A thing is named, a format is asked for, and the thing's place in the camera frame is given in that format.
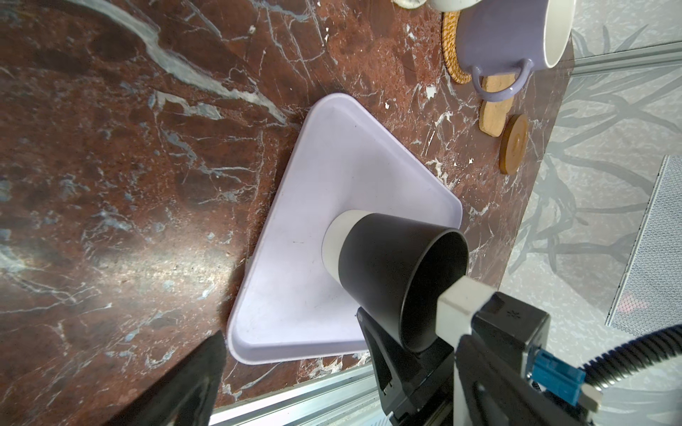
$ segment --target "blue connector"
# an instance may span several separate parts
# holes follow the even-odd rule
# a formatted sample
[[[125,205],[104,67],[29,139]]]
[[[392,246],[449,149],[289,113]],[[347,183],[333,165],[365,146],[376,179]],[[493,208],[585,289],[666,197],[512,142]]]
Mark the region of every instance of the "blue connector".
[[[585,381],[583,370],[568,365],[544,349],[535,354],[531,376],[534,381],[572,406],[578,403],[580,387]]]

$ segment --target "mug handle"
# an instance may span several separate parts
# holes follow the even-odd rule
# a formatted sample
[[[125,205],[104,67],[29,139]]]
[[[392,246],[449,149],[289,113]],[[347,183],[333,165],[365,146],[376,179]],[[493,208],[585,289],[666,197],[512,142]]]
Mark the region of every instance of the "mug handle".
[[[484,101],[501,102],[511,98],[517,94],[521,88],[523,88],[523,86],[526,84],[526,81],[528,80],[528,77],[531,75],[532,69],[533,61],[530,59],[521,60],[521,73],[518,75],[516,81],[513,82],[508,88],[500,90],[499,92],[488,92],[483,90],[483,87],[481,87],[481,69],[476,65],[471,68],[471,80],[473,83],[473,88],[476,89],[476,92],[478,92]]]

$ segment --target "purple mug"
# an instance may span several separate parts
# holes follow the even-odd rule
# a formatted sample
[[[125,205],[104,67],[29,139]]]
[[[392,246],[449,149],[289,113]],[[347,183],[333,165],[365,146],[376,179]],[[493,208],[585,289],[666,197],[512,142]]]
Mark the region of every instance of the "purple mug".
[[[576,0],[483,0],[462,10],[456,50],[481,98],[500,102],[514,96],[532,71],[554,67],[571,34]],[[481,87],[481,76],[519,73],[499,92]]]

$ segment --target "metal mesh grate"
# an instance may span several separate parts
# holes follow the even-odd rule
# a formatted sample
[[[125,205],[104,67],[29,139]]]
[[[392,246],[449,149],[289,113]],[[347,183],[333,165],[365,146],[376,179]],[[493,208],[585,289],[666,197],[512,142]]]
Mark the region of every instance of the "metal mesh grate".
[[[682,323],[682,155],[663,159],[606,325],[644,335]]]

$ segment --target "grey floor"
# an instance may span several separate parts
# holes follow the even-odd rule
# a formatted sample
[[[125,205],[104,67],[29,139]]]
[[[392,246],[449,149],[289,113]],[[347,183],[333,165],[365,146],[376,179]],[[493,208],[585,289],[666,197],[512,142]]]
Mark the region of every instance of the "grey floor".
[[[576,58],[682,40],[682,1],[577,0],[573,20]]]
[[[567,362],[633,338],[604,322],[681,127],[682,67],[570,82],[501,285],[552,315],[549,350]],[[604,397],[600,425],[682,425],[682,359]]]

